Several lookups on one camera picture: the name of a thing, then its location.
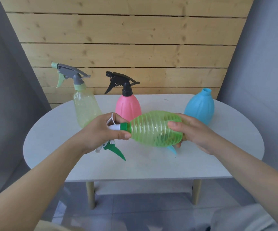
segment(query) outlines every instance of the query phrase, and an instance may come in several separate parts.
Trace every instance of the white oval table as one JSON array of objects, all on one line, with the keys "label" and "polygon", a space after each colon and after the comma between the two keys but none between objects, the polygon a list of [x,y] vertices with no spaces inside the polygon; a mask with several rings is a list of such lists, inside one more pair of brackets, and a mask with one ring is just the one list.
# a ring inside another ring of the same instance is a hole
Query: white oval table
[{"label": "white oval table", "polygon": [[[193,95],[136,95],[142,113],[151,110],[184,112]],[[103,113],[114,112],[120,95],[96,95]],[[263,158],[263,139],[257,128],[240,112],[215,100],[215,114],[209,125],[216,133],[258,159]],[[23,155],[30,168],[35,167],[57,147],[80,130],[73,101],[45,114],[26,136]],[[167,148],[147,147],[134,140],[116,140],[126,161],[109,150],[84,155],[68,175],[66,182],[87,182],[88,200],[95,206],[97,194],[191,192],[185,179],[194,180],[192,200],[199,197],[201,179],[229,178],[231,174],[212,155],[191,142],[183,142],[177,155]]]}]

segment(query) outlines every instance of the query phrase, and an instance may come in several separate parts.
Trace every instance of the floor tile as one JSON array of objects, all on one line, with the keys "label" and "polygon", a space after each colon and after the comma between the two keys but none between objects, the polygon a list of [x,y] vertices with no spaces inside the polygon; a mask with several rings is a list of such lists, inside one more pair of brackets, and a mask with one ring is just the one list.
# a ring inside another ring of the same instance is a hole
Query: floor tile
[{"label": "floor tile", "polygon": [[115,195],[113,213],[190,209],[190,193]]},{"label": "floor tile", "polygon": [[215,180],[202,180],[199,202],[194,208],[211,208],[237,206],[237,201],[231,197]]},{"label": "floor tile", "polygon": [[95,195],[96,206],[93,210],[91,210],[87,202],[87,188],[85,182],[68,182],[65,183],[65,187],[67,187],[70,192],[70,198],[66,210],[67,216],[86,216],[112,213],[112,195]]},{"label": "floor tile", "polygon": [[195,231],[193,209],[113,214],[111,231]]},{"label": "floor tile", "polygon": [[86,217],[68,217],[64,218],[62,225],[64,227],[81,227],[86,231],[110,231],[111,216],[111,214],[107,214]]},{"label": "floor tile", "polygon": [[221,208],[198,208],[194,209],[196,231],[205,231],[210,226],[214,212]]}]

